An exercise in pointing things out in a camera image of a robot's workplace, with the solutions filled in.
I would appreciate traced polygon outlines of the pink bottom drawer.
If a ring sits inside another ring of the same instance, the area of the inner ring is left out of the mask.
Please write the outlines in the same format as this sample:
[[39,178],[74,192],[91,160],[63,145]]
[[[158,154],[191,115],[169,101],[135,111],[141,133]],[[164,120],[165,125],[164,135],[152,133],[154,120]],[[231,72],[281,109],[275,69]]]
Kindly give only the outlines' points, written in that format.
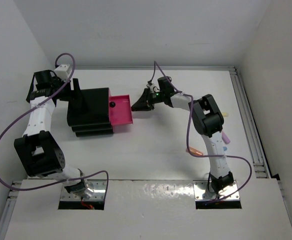
[[133,124],[130,96],[116,95],[109,97],[109,119],[113,127]]

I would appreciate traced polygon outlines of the orange highlighter near arm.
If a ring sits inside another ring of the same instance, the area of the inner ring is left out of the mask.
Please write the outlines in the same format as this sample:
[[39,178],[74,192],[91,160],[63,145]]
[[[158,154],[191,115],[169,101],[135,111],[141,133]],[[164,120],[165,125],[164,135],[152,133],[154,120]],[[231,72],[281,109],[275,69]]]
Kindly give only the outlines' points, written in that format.
[[189,154],[194,155],[194,156],[203,156],[204,155],[203,152],[201,152],[195,148],[192,148],[192,147],[186,148],[186,152],[188,152]]

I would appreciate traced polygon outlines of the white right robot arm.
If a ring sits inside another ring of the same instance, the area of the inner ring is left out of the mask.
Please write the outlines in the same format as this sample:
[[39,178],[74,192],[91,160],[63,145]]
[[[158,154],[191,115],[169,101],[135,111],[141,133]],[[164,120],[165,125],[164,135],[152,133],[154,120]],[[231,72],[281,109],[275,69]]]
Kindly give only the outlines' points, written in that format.
[[222,130],[224,117],[211,94],[194,99],[173,88],[171,78],[160,77],[156,87],[147,82],[141,97],[131,106],[133,112],[146,112],[155,104],[164,103],[171,108],[189,111],[194,128],[204,140],[210,163],[210,186],[207,191],[218,194],[234,183],[233,174],[227,164],[223,148]]

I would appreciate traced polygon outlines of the black drawer cabinet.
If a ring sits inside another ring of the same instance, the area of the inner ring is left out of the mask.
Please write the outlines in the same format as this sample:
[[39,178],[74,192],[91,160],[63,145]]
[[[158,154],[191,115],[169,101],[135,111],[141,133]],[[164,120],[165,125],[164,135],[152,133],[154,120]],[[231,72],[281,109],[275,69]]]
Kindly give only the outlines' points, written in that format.
[[77,137],[90,137],[99,135],[112,135],[113,126],[109,114],[110,89],[91,88],[81,89],[85,102],[86,111],[75,112],[67,108],[67,124]]

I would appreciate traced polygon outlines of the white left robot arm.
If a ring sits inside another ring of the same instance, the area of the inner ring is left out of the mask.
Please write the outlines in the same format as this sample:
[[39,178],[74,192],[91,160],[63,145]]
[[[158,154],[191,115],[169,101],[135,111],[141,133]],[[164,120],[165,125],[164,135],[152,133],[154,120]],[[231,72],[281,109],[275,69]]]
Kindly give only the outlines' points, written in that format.
[[65,70],[43,70],[33,74],[26,101],[34,110],[22,137],[14,140],[14,148],[28,176],[62,181],[69,194],[86,198],[90,193],[82,178],[83,172],[66,164],[65,156],[51,134],[57,100],[69,99],[70,85],[57,96],[53,94],[67,81],[71,71],[67,66]]

